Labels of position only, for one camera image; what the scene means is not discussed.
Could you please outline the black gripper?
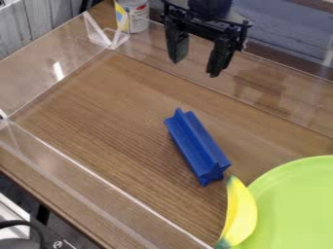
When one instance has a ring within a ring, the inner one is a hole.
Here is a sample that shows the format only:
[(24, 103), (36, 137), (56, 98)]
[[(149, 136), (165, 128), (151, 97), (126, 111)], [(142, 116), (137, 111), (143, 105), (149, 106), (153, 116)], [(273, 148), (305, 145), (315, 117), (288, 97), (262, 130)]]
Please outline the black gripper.
[(233, 0), (162, 0), (166, 48), (173, 63), (189, 53), (189, 33), (214, 41), (208, 73), (220, 76), (236, 51), (242, 51), (252, 22), (232, 10)]

